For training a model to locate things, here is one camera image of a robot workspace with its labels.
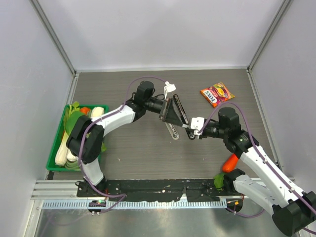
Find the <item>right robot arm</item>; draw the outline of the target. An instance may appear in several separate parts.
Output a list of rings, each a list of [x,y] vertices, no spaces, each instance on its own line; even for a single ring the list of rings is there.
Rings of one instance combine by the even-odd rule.
[[[190,129],[199,138],[220,138],[226,148],[248,165],[264,185],[239,169],[224,176],[225,193],[249,197],[272,217],[276,227],[290,237],[316,220],[316,195],[306,193],[291,181],[268,157],[259,142],[242,129],[235,109],[223,107],[218,120],[192,118]]]

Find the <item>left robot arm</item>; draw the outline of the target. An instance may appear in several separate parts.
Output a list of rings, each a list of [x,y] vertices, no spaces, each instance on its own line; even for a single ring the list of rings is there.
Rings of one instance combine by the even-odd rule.
[[[131,98],[108,113],[88,118],[79,112],[69,117],[66,123],[68,139],[66,147],[78,158],[79,167],[84,180],[89,184],[88,191],[94,197],[100,197],[105,189],[107,179],[101,171],[98,157],[101,153],[104,137],[115,129],[139,120],[147,111],[159,114],[161,121],[173,126],[189,128],[184,113],[175,112],[174,106],[182,110],[176,98],[168,98],[168,93],[176,87],[169,82],[164,83],[164,93],[154,96],[155,87],[150,81],[142,81],[133,92]]]

